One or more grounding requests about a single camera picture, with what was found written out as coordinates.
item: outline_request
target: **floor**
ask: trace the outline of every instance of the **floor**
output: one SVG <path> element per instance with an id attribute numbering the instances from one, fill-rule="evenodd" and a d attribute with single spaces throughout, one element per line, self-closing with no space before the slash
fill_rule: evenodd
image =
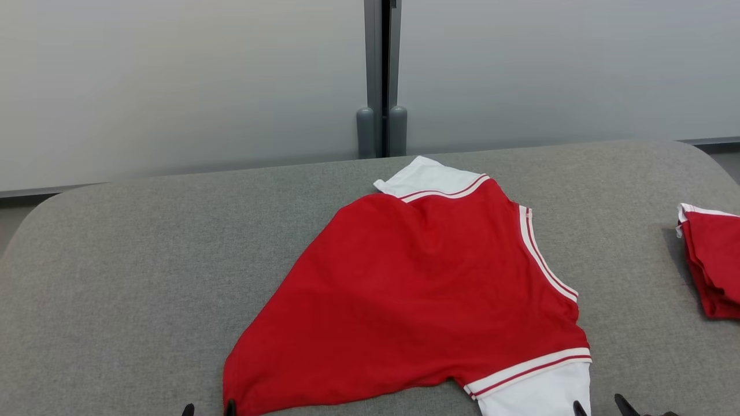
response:
<path id="1" fill-rule="evenodd" d="M 698 146 L 711 156 L 740 184 L 740 143 Z M 0 198 L 0 256 L 21 222 L 51 195 Z"/>

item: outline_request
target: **white stripe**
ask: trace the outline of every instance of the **white stripe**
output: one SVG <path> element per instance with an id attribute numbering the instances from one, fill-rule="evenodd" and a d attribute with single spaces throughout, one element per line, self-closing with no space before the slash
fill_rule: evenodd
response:
<path id="1" fill-rule="evenodd" d="M 548 269 L 539 260 L 539 258 L 541 256 L 538 256 L 537 255 L 537 251 L 534 248 L 534 246 L 532 245 L 532 241 L 534 241 L 534 238 L 530 239 L 529 238 L 529 233 L 527 233 L 527 223 L 529 222 L 529 219 L 530 218 L 529 218 L 529 215 L 527 213 L 527 207 L 522 207 L 521 205 L 519 205 L 519 228 L 521 229 L 521 232 L 522 232 L 522 240 L 524 240 L 524 245 L 526 245 L 527 246 L 527 250 L 529 250 L 529 255 L 532 256 L 532 258 L 534 259 L 534 261 L 537 263 L 537 265 L 539 266 L 539 268 L 542 270 L 542 274 L 545 275 L 545 278 L 548 280 L 548 282 L 550 282 L 550 284 L 552 285 L 552 287 L 555 288 L 555 290 L 557 290 L 558 292 L 560 292 L 561 295 L 563 295 L 566 298 L 572 300 L 573 302 L 578 302 L 578 297 L 577 297 L 578 294 L 577 294 L 577 292 L 574 290 L 573 292 L 576 293 L 574 295 L 573 293 L 570 293 L 569 291 L 565 290 L 562 286 L 560 286 L 558 283 L 556 283 L 555 280 L 553 280 L 553 278 L 554 278 L 555 275 L 551 275 L 550 273 L 548 273 Z"/>
<path id="2" fill-rule="evenodd" d="M 471 392 L 476 393 L 476 392 L 485 390 L 490 386 L 501 383 L 504 380 L 512 378 L 511 380 L 505 383 L 502 383 L 500 386 L 497 386 L 493 389 L 490 389 L 486 392 L 483 392 L 477 395 L 477 398 L 481 398 L 493 392 L 501 390 L 504 387 L 511 385 L 512 383 L 516 383 L 517 381 L 521 381 L 526 378 L 533 377 L 534 375 L 542 374 L 543 372 L 546 372 L 548 370 L 556 369 L 558 367 L 561 367 L 561 366 L 564 366 L 570 363 L 590 363 L 591 362 L 591 358 L 572 358 L 570 360 L 563 360 L 562 362 L 558 364 L 554 364 L 552 366 L 546 366 L 549 363 L 562 360 L 563 358 L 570 357 L 572 355 L 588 355 L 590 357 L 591 352 L 588 350 L 588 348 L 564 349 L 562 351 L 543 355 L 542 357 L 534 358 L 533 360 L 525 361 L 523 363 L 517 364 L 516 366 L 511 366 L 507 369 L 503 369 L 499 372 L 495 372 L 492 375 L 489 375 L 488 377 L 481 378 L 480 380 L 476 380 L 473 383 L 468 384 L 466 387 L 467 387 L 467 390 L 470 390 Z M 546 366 L 546 367 L 527 372 L 529 370 L 532 370 L 540 366 Z M 513 378 L 518 374 L 522 374 L 522 376 Z"/>
<path id="3" fill-rule="evenodd" d="M 539 251 L 539 247 L 537 246 L 537 240 L 534 238 L 534 222 L 532 221 L 532 210 L 529 210 L 529 216 L 527 217 L 527 221 L 529 221 L 529 230 L 532 232 L 532 243 L 534 243 L 534 250 L 539 254 L 539 258 L 542 259 L 542 264 L 545 265 L 545 268 L 550 273 L 550 276 L 555 279 L 558 283 L 562 285 L 562 287 L 566 288 L 567 290 L 570 290 L 572 293 L 578 297 L 578 292 L 576 292 L 575 289 L 568 286 L 567 284 L 564 284 L 560 279 L 555 276 L 555 273 L 553 273 L 552 270 L 550 270 L 550 267 L 548 266 L 548 262 L 545 260 L 545 256 L 542 255 L 542 252 Z"/>
<path id="4" fill-rule="evenodd" d="M 704 208 L 695 207 L 694 205 L 679 204 L 679 221 L 681 221 L 682 223 L 688 221 L 688 218 L 686 218 L 686 212 L 697 212 L 699 214 L 709 214 L 709 215 L 725 215 L 727 217 L 740 218 L 740 216 L 738 215 L 728 214 L 722 211 L 715 211 L 714 209 L 704 209 Z"/>
<path id="5" fill-rule="evenodd" d="M 438 196 L 443 196 L 445 198 L 450 198 L 450 199 L 462 198 L 464 196 L 468 196 L 471 193 L 473 193 L 476 189 L 478 189 L 478 187 L 480 186 L 480 184 L 482 184 L 483 182 L 487 181 L 488 179 L 491 179 L 491 178 L 489 178 L 488 176 L 483 176 L 481 178 L 478 178 L 478 180 L 473 183 L 473 186 L 472 187 L 470 187 L 470 185 L 466 185 L 465 187 L 463 187 L 463 189 L 465 189 L 466 187 L 470 187 L 470 188 L 467 189 L 465 192 L 460 192 L 460 193 L 457 193 L 455 195 L 447 195 L 444 192 L 429 190 L 429 191 L 419 192 L 417 194 L 414 194 L 414 195 L 410 195 L 410 196 L 401 198 L 401 201 L 411 202 L 411 201 L 417 200 L 419 198 L 423 198 L 425 196 L 430 196 L 430 195 L 438 195 Z"/>

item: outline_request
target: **armhole trim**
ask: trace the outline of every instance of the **armhole trim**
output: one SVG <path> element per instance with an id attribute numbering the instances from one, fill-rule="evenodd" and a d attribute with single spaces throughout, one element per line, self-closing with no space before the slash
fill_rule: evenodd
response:
<path id="1" fill-rule="evenodd" d="M 550 285 L 552 285 L 552 287 L 555 288 L 555 290 L 557 290 L 561 295 L 572 300 L 573 302 L 578 302 L 578 292 L 576 292 L 568 285 L 564 284 L 555 276 L 555 273 L 550 270 L 550 267 L 545 261 L 545 258 L 539 252 L 537 241 L 535 241 L 534 239 L 532 210 L 527 207 L 522 207 L 521 205 L 519 205 L 519 228 L 522 232 L 522 240 L 524 241 L 524 245 L 527 247 L 527 250 L 534 259 L 535 263 L 537 263 L 537 266 L 539 266 L 540 270 L 542 270 L 542 274 L 548 280 Z"/>

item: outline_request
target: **red stripe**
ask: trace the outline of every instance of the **red stripe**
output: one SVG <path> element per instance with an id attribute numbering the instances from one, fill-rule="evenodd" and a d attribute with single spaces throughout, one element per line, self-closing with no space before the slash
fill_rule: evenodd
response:
<path id="1" fill-rule="evenodd" d="M 509 377 L 509 378 L 507 378 L 505 380 L 501 380 L 500 382 L 494 384 L 493 386 L 488 386 L 485 389 L 483 389 L 483 390 L 481 390 L 479 392 L 474 393 L 474 395 L 476 395 L 476 396 L 477 395 L 481 395 L 481 394 L 487 392 L 488 390 L 495 389 L 495 388 L 497 388 L 498 386 L 501 386 L 504 383 L 508 383 L 509 381 L 514 380 L 515 378 L 522 377 L 523 375 L 527 375 L 527 374 L 529 374 L 531 372 L 535 372 L 535 371 L 537 371 L 539 369 L 544 369 L 544 368 L 547 368 L 549 366 L 554 366 L 555 364 L 559 364 L 559 363 L 561 363 L 563 361 L 574 360 L 576 358 L 591 358 L 591 356 L 590 355 L 571 355 L 570 357 L 561 358 L 561 359 L 559 359 L 557 361 L 553 361 L 552 363 L 542 364 L 541 366 L 537 366 L 537 367 L 531 368 L 531 369 L 529 369 L 527 371 L 520 372 L 517 375 L 512 375 L 511 377 Z"/>
<path id="2" fill-rule="evenodd" d="M 550 273 L 550 270 L 545 265 L 545 260 L 542 258 L 542 255 L 539 253 L 539 250 L 537 249 L 537 245 L 534 243 L 534 236 L 532 235 L 532 227 L 530 225 L 530 222 L 532 221 L 532 217 L 531 217 L 530 214 L 531 214 L 531 211 L 530 211 L 529 208 L 527 208 L 527 234 L 529 235 L 529 243 L 532 245 L 532 248 L 534 249 L 534 252 L 537 254 L 537 257 L 539 258 L 539 261 L 542 263 L 542 268 L 544 269 L 543 272 L 547 273 L 552 278 L 552 281 L 555 282 L 558 286 L 562 287 L 563 290 L 565 290 L 566 292 L 568 292 L 571 295 L 573 295 L 576 298 L 578 298 L 578 295 L 575 292 L 573 292 L 572 289 L 569 289 L 566 286 L 564 286 L 563 284 L 561 284 L 555 278 L 555 276 L 553 276 L 553 274 Z"/>
<path id="3" fill-rule="evenodd" d="M 414 195 L 418 195 L 418 194 L 420 194 L 420 193 L 424 193 L 424 192 L 435 192 L 435 193 L 441 193 L 442 195 L 447 195 L 447 196 L 453 196 L 453 195 L 457 195 L 457 194 L 463 193 L 463 192 L 465 192 L 466 190 L 468 190 L 468 189 L 472 188 L 472 187 L 473 187 L 473 185 L 475 185 L 476 183 L 478 183 L 478 181 L 480 181 L 480 179 L 481 179 L 481 178 L 485 178 L 486 176 L 487 176 L 487 175 L 485 175 L 485 174 L 484 174 L 484 175 L 481 175 L 481 176 L 479 176 L 478 178 L 476 178 L 476 180 L 475 180 L 475 181 L 473 181 L 473 183 L 472 183 L 472 184 L 468 185 L 468 187 L 467 187 L 467 188 L 465 188 L 465 189 L 463 189 L 462 191 L 457 191 L 457 192 L 453 192 L 453 193 L 444 193 L 444 192 L 442 192 L 442 191 L 435 191 L 435 190 L 433 190 L 433 189 L 427 189 L 427 190 L 423 190 L 423 191 L 416 191 L 416 192 L 410 193 L 410 194 L 408 194 L 408 195 L 406 195 L 406 196 L 402 196 L 402 197 L 400 197 L 399 199 L 404 199 L 404 198 L 408 198 L 409 196 L 414 196 Z"/>

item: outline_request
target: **white wall panel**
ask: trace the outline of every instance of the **white wall panel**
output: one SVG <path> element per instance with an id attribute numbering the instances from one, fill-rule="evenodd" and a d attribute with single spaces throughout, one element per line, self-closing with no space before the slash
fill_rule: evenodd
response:
<path id="1" fill-rule="evenodd" d="M 0 5 L 0 192 L 355 158 L 363 3 Z"/>
<path id="2" fill-rule="evenodd" d="M 736 0 L 403 0 L 408 152 L 740 135 Z"/>

